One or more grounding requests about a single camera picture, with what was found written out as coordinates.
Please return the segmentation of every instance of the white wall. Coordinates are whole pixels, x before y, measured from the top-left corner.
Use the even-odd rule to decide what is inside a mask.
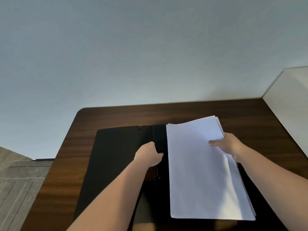
[[[284,70],[263,99],[308,156],[308,67]]]
[[[0,146],[55,157],[82,107],[261,97],[308,0],[0,0]]]

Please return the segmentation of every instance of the paper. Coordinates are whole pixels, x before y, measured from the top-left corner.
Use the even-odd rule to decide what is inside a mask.
[[[171,217],[255,220],[236,162],[208,144],[224,137],[218,118],[166,129]]]

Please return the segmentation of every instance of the person's left hand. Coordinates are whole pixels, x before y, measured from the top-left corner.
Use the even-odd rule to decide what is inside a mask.
[[[154,142],[149,142],[138,149],[134,160],[145,163],[148,167],[152,167],[161,161],[163,155],[163,153],[157,153]]]

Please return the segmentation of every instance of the hand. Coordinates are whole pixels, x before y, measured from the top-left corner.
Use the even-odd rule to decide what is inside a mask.
[[[134,160],[139,160],[145,163],[146,166],[152,167],[161,161],[163,155],[163,153],[157,153],[154,142],[149,142],[138,149]]]
[[[240,163],[243,149],[246,147],[234,134],[224,133],[221,140],[210,140],[209,144],[219,147],[223,152],[232,155],[232,158]]]

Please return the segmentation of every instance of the table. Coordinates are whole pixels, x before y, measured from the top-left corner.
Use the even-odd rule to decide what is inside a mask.
[[[70,226],[98,129],[177,124],[212,115],[225,132],[308,178],[307,157],[261,98],[84,108],[76,114],[21,230],[61,231]]]

